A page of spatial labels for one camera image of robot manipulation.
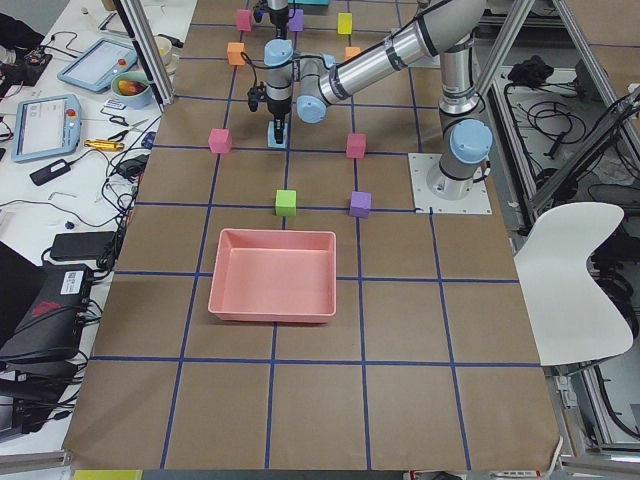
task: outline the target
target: tablet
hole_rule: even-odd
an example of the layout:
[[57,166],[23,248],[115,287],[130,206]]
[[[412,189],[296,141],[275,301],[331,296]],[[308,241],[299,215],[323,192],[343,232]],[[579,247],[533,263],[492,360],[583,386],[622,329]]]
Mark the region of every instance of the tablet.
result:
[[38,98],[18,104],[14,162],[73,152],[80,141],[80,102],[75,95]]
[[129,70],[137,61],[138,55],[131,45],[102,38],[60,71],[58,79],[100,92],[109,88],[114,77]]

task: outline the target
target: mounting plate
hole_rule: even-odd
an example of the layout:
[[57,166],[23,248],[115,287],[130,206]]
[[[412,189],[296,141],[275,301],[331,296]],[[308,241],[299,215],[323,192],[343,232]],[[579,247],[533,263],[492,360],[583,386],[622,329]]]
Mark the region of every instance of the mounting plate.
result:
[[[454,213],[459,215],[491,215],[491,203],[484,183],[474,183],[469,194],[461,200],[446,200],[434,194],[427,186],[427,173],[440,161],[440,154],[410,153],[409,168],[413,203],[417,213]],[[482,172],[478,168],[475,174],[479,178]]]

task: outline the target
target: plastic container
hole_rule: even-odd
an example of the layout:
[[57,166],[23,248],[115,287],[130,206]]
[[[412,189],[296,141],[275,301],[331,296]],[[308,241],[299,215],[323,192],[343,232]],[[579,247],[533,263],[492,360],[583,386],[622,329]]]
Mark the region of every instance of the plastic container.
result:
[[209,311],[222,320],[328,322],[336,313],[335,233],[222,230]]
[[[137,95],[123,95],[118,88],[118,82],[120,80],[132,80],[134,82],[140,82],[147,86],[142,92]],[[113,95],[120,100],[123,104],[130,108],[144,108],[151,103],[153,97],[153,91],[149,86],[149,80],[142,71],[125,72],[121,73],[111,81],[111,90]]]

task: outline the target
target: bowl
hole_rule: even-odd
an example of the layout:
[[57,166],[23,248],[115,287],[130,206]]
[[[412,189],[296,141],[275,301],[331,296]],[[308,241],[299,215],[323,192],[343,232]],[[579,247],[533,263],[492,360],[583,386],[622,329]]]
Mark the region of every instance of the bowl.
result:
[[[123,95],[118,88],[118,82],[120,82],[121,80],[140,82],[143,85],[146,85],[147,88],[145,88],[137,95]],[[142,71],[125,72],[116,76],[111,82],[111,90],[113,91],[113,95],[119,101],[121,101],[127,107],[131,108],[144,108],[149,105],[149,103],[151,103],[151,98],[153,97],[153,92],[151,91],[151,87],[149,86],[149,80],[147,80],[147,76]]]
[[157,35],[155,37],[153,37],[153,39],[156,42],[156,47],[158,47],[158,53],[160,54],[160,58],[162,59],[162,63],[164,64],[164,66],[166,67],[167,65],[169,65],[169,63],[171,63],[171,42],[164,38],[164,37],[158,37]]

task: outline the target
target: green cube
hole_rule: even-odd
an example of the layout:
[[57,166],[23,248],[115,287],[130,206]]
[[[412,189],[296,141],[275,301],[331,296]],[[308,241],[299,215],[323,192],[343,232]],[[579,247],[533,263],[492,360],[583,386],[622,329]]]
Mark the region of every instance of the green cube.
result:
[[277,190],[276,191],[276,215],[279,217],[296,216],[296,191]]

